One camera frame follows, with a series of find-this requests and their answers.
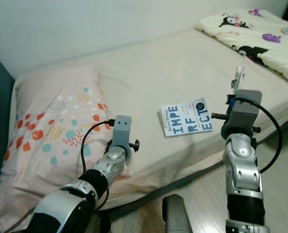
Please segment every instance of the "bed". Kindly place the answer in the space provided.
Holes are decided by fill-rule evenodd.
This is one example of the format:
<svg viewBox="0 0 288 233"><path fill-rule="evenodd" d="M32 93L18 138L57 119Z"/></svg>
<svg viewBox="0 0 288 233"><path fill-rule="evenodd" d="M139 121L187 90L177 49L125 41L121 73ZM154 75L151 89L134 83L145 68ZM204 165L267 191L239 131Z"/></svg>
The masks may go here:
<svg viewBox="0 0 288 233"><path fill-rule="evenodd" d="M245 66L244 89L260 90L262 105L280 125L288 121L288 81L267 67L255 64L220 42L194 29L115 50L64 61L41 71L70 65L96 64L100 67L101 89L108 105L108 117L132 117L130 139L139 139L140 150L129 164L132 176L117 180L103 209L121 206L222 159L224 140L221 120L212 120L213 131L165 138L158 111L162 104L176 104L204 97L209 111L225 113L226 94L236 66ZM33 77L34 71L17 78L14 89ZM12 94L9 135L16 117ZM260 113L258 141L274 131ZM16 230L22 229L24 221Z"/></svg>

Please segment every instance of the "pillow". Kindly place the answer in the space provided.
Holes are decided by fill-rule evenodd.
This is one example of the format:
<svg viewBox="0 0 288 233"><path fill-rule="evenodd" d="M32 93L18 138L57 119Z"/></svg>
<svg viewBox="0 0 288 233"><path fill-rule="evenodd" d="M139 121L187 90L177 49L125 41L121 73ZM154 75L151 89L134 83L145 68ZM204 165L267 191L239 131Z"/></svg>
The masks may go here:
<svg viewBox="0 0 288 233"><path fill-rule="evenodd" d="M27 213L44 195L81 175L82 138L107 120L92 65L40 72L16 87L16 102L16 126L0 176L1 232L26 228ZM108 125L89 134L87 168L103 156L110 139Z"/></svg>

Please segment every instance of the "wooden floor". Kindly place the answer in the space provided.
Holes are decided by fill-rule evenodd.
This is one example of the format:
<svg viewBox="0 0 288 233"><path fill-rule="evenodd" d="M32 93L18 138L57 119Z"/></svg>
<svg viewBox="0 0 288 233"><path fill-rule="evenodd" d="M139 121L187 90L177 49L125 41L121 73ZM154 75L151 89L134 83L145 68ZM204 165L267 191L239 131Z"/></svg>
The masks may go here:
<svg viewBox="0 0 288 233"><path fill-rule="evenodd" d="M257 148L259 167L264 167L276 149L276 137ZM224 233L228 217L225 167L221 166L172 193L181 195L194 233ZM262 175L266 224L271 233L288 233L288 131L279 159ZM162 196L112 223L112 233L163 233Z"/></svg>

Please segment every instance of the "book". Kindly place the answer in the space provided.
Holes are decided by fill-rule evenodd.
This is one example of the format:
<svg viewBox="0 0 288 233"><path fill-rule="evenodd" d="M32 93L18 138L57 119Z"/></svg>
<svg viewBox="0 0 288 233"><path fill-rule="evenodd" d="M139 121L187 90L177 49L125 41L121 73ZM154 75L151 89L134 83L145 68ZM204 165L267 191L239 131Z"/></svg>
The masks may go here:
<svg viewBox="0 0 288 233"><path fill-rule="evenodd" d="M162 105L161 117L166 137L213 130L204 98L182 104Z"/></svg>

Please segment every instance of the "folded blanket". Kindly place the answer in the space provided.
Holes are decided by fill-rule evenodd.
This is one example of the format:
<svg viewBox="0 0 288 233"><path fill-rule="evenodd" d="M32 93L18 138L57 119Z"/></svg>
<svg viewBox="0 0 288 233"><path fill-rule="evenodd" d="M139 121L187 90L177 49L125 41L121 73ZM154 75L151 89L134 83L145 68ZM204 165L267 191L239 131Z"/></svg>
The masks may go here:
<svg viewBox="0 0 288 233"><path fill-rule="evenodd" d="M195 27L288 79L287 21L252 9L206 17Z"/></svg>

